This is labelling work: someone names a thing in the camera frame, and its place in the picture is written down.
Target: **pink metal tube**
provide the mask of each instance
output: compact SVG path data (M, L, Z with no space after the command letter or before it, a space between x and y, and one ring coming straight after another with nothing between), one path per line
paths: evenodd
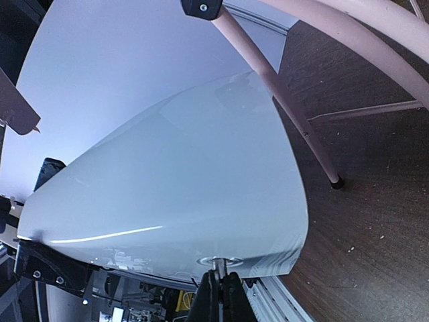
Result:
M390 113L397 111L406 111L407 109L419 109L422 107L421 102L418 101L409 101L409 102L400 102L393 104L384 104L376 106L362 107L359 109L347 109L346 111L339 111L333 113L320 114L311 119L308 119L309 122L313 125L319 125L325 121L334 121L336 119L352 119L354 117L368 116L368 115L377 115L382 113Z
M424 15L422 13L422 10L420 9L420 6L418 5L417 0L410 0L411 6L413 7L414 12L416 13L416 16L418 19L425 21Z
M395 50L353 18L314 0L262 1L305 21L349 47L429 109L429 84L426 80Z
M381 31L429 64L429 24L390 0L317 0Z
M288 88L284 86L274 68L262 54L244 29L225 7L222 7L219 17L212 21L216 28L228 39L235 49L242 55L250 67L262 78L267 88L272 92L280 106L288 114L302 137L313 151L329 180L336 183L340 180L328 154L316 137L310 123L308 123L300 104L293 98Z

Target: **black bracket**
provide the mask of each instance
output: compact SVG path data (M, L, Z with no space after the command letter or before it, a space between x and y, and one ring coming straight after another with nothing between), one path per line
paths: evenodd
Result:
M18 276L57 286L83 297L92 271L96 266L73 260L48 246L20 240L15 262Z
M186 15L204 20L215 20L222 7L223 0L181 0Z
M11 201L8 198L0 196L0 233L4 233L6 230L6 224L9 219L11 207Z
M238 274L232 272L218 281L214 270L202 276L187 321L219 322L219 303L223 304L222 321L257 322Z

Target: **black plastic clamp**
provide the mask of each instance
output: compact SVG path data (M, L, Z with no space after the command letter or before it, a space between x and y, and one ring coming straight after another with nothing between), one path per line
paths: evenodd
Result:
M222 7L223 0L181 0L186 15L204 20L215 20Z

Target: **pink stand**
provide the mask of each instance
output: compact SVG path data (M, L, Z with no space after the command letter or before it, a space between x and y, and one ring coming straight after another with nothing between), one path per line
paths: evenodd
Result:
M293 98L288 88L280 82L279 76L261 50L224 7L221 8L219 17L213 20L212 23L262 78L267 88L272 92L282 109L306 140L308 146L310 146L332 186L338 189L341 188L343 180L338 176L338 172L332 165L328 154L314 133L312 126L308 123L302 106Z

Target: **wooden floor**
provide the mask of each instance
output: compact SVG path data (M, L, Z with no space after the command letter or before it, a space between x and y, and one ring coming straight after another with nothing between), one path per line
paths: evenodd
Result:
M429 13L428 2L423 8ZM388 42L429 80L426 63ZM309 117L412 99L302 22L288 35L280 74ZM347 180L343 191L330 189L304 140L281 114L310 216L301 258L283 277L293 295L317 321L429 321L429 111L317 127Z

